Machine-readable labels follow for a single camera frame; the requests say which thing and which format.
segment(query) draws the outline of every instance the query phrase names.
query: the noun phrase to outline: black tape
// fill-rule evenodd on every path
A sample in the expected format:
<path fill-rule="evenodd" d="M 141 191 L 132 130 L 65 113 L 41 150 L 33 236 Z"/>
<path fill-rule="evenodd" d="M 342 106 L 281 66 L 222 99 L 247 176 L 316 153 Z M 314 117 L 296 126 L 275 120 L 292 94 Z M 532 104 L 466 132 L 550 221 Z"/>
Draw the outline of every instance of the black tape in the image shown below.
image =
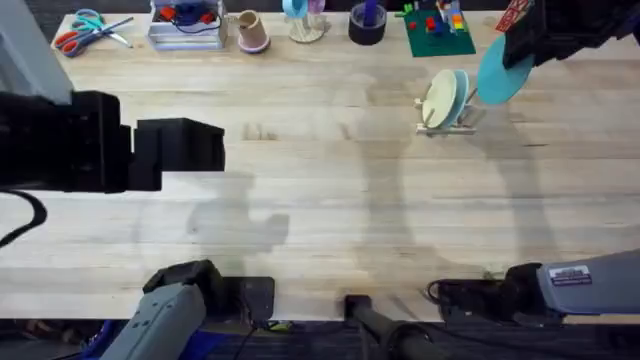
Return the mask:
<path fill-rule="evenodd" d="M 349 16 L 349 38 L 359 45 L 374 45 L 384 37 L 387 25 L 387 11 L 381 5 L 376 8 L 376 23 L 374 26 L 364 26 L 364 3 L 351 9 Z"/>

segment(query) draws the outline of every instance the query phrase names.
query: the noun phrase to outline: blue plate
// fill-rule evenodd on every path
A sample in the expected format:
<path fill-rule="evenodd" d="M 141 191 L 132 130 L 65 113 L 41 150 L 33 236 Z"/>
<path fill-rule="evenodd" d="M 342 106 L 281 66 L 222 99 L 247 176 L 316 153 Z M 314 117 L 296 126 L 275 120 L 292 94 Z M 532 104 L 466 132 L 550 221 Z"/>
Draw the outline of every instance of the blue plate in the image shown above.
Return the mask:
<path fill-rule="evenodd" d="M 524 86 L 533 69 L 533 55 L 505 69 L 502 65 L 504 46 L 505 37 L 501 35 L 491 44 L 478 69 L 478 96 L 490 105 L 509 101 Z"/>
<path fill-rule="evenodd" d="M 451 112 L 440 125 L 441 129 L 449 128 L 456 122 L 460 114 L 462 114 L 467 96 L 469 96 L 469 75 L 467 75 L 467 72 L 454 70 L 453 74 L 456 76 L 456 98 L 453 100 Z"/>

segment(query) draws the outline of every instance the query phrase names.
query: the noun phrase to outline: green lego baseplate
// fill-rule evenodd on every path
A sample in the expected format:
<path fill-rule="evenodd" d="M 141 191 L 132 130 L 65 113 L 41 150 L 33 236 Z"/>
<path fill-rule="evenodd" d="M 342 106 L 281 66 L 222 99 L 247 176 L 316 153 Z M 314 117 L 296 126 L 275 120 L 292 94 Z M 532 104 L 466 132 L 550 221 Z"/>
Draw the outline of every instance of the green lego baseplate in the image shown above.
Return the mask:
<path fill-rule="evenodd" d="M 476 53 L 464 15 L 462 15 L 464 31 L 458 30 L 456 34 L 452 34 L 449 30 L 449 24 L 441 23 L 443 28 L 439 35 L 427 32 L 426 21 L 428 17 L 440 21 L 440 12 L 437 10 L 418 10 L 404 15 L 405 29 L 413 57 L 473 55 Z M 416 23 L 414 30 L 409 29 L 409 24 L 412 22 Z"/>

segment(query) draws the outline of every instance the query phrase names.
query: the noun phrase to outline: red lego brick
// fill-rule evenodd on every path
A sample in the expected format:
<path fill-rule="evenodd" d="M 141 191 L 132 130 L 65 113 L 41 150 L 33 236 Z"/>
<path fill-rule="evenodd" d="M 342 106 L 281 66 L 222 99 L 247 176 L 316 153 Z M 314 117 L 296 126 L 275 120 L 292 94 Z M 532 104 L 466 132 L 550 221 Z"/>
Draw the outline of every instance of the red lego brick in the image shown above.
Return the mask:
<path fill-rule="evenodd" d="M 436 21 L 433 20 L 432 17 L 428 17 L 427 18 L 427 29 L 429 31 L 435 30 L 436 29 Z"/>

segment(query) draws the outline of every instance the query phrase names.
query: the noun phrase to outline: white plate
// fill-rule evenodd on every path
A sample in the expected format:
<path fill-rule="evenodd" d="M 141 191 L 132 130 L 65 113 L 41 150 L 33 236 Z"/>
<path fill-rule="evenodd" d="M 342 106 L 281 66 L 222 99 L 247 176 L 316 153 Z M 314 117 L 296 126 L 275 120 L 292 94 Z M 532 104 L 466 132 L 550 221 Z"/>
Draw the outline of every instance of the white plate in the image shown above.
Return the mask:
<path fill-rule="evenodd" d="M 437 128 L 447 118 L 456 98 L 456 76 L 451 70 L 442 70 L 431 80 L 431 89 L 422 104 L 422 121 L 429 129 Z M 427 123 L 431 110 L 433 116 Z"/>

